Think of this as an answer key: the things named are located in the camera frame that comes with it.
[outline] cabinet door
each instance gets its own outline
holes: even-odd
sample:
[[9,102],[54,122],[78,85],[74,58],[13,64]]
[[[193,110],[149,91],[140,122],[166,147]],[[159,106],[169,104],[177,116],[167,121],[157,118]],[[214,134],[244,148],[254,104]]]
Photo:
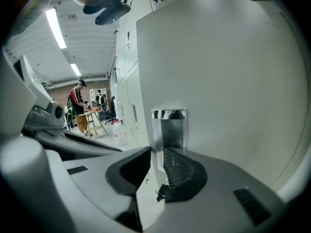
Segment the cabinet door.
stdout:
[[128,26],[126,27],[125,37],[125,66],[128,72],[138,61],[136,21],[152,12],[150,0],[132,0],[131,11],[128,13]]
[[120,81],[125,77],[125,24],[126,18],[119,19],[118,33],[117,33],[117,45],[116,45],[116,69],[117,69],[117,81]]
[[123,114],[123,123],[125,125],[126,138],[130,148],[134,149],[138,147],[136,138],[136,131],[133,125],[131,109],[129,104],[128,92],[127,92],[127,80],[118,85],[118,93],[121,105],[121,111]]
[[133,74],[127,79],[127,87],[130,97],[130,109],[132,113],[133,124],[137,133],[138,144],[140,147],[148,146],[149,141],[146,129],[144,108],[142,104],[138,69],[136,69],[136,71],[133,72]]

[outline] cap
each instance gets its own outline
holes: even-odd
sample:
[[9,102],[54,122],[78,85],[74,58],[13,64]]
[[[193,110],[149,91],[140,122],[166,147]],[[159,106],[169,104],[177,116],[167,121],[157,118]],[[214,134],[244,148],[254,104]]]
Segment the cap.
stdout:
[[86,87],[86,83],[84,82],[84,80],[78,80],[77,83],[83,85],[83,87]]

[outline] white container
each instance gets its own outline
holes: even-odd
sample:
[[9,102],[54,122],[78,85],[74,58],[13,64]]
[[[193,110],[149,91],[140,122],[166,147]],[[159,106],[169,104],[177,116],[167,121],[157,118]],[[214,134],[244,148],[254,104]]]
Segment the white container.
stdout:
[[112,125],[112,132],[117,145],[121,146],[127,144],[125,129],[119,120],[116,120]]

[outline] cabinet handle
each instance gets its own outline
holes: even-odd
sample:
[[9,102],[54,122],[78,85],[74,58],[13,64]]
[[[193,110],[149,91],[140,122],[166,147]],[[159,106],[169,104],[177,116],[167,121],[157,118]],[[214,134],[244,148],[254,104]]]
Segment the cabinet handle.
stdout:
[[126,41],[127,49],[130,48],[130,31],[127,32],[127,41]]
[[121,106],[121,111],[122,111],[123,122],[124,122],[124,125],[126,127],[122,104],[120,104],[120,106]]
[[136,106],[135,106],[134,103],[132,103],[132,108],[133,108],[133,114],[134,114],[135,123],[138,124]]

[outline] ceiling light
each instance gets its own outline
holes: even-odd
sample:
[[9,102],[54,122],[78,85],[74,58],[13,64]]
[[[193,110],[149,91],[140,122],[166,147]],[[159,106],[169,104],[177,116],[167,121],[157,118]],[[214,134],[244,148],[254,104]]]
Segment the ceiling light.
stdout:
[[59,24],[58,24],[56,10],[55,9],[47,10],[45,14],[47,15],[49,25],[54,34],[55,40],[57,41],[57,44],[59,45],[59,48],[60,49],[66,48],[67,46],[62,36],[62,32],[60,31]]
[[74,73],[75,73],[77,76],[81,76],[81,73],[79,72],[78,67],[77,67],[76,64],[71,64],[70,66],[71,66],[72,70],[74,71]]

